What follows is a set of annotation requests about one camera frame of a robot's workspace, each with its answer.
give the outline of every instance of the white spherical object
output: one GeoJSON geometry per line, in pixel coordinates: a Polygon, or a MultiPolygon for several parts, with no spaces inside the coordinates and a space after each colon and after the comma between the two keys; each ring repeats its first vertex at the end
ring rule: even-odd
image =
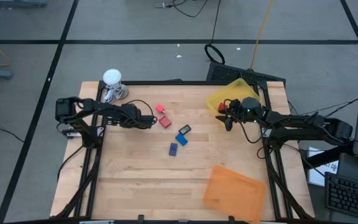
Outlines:
{"type": "Polygon", "coordinates": [[[107,85],[114,85],[121,81],[121,72],[117,69],[109,69],[103,74],[103,81],[107,85]]]}

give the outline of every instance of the wooden tabletop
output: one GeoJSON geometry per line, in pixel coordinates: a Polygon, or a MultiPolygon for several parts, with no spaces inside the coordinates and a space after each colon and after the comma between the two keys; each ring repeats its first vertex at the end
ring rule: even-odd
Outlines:
{"type": "MultiPolygon", "coordinates": [[[[97,86],[98,82],[83,82],[80,98],[95,99],[97,86]]],[[[136,220],[138,215],[145,215],[147,220],[227,220],[227,214],[208,209],[202,200],[215,165],[265,183],[267,191],[261,220],[275,219],[266,163],[256,156],[262,143],[248,143],[238,124],[227,132],[206,106],[207,96],[222,87],[129,86],[129,96],[117,104],[141,99],[152,108],[157,104],[164,105],[172,125],[168,129],[159,123],[146,130],[106,128],[92,219],[136,220]],[[191,126],[191,131],[186,134],[188,144],[179,144],[177,156],[169,156],[170,143],[176,142],[178,130],[186,124],[191,126]]],[[[268,82],[268,93],[272,109],[289,114],[283,83],[268,82]]],[[[150,114],[142,103],[135,105],[142,114],[150,114]]],[[[260,136],[258,124],[247,123],[245,127],[251,140],[260,136]]],[[[288,144],[298,147],[296,142],[288,144]]],[[[80,146],[81,138],[69,140],[65,158],[80,146]]],[[[284,146],[281,154],[288,189],[305,211],[314,216],[300,153],[284,146]]],[[[76,192],[84,156],[85,150],[63,168],[51,215],[60,212],[76,192]]],[[[280,190],[278,195],[284,217],[280,190]]],[[[88,192],[81,214],[85,214],[87,200],[88,192]]]]}

